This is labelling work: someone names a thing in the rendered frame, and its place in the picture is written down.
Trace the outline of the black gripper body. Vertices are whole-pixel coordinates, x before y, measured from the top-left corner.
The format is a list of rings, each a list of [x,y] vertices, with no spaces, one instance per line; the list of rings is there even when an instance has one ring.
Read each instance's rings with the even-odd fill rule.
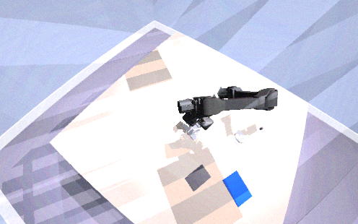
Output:
[[[210,117],[199,117],[198,120],[201,122],[201,127],[205,131],[214,124],[214,121]]]

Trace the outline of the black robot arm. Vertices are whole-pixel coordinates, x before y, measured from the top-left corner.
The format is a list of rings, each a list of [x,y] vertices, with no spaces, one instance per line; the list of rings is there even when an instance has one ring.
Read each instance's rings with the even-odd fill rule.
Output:
[[[185,113],[182,117],[184,122],[189,126],[194,126],[199,117],[211,117],[222,111],[245,109],[271,111],[278,106],[278,90],[275,90],[275,87],[254,92],[244,91],[237,86],[227,88],[220,86],[217,95],[219,98],[207,95],[178,100],[179,114]]]

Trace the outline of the blue rectangular block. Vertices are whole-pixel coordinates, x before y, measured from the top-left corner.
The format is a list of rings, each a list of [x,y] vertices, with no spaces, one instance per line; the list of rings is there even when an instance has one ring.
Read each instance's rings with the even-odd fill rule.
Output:
[[[237,171],[230,174],[226,179],[223,180],[223,182],[229,190],[235,203],[237,204],[237,207],[239,207],[252,197],[252,194],[250,193],[247,186],[244,184],[244,181],[241,179]]]

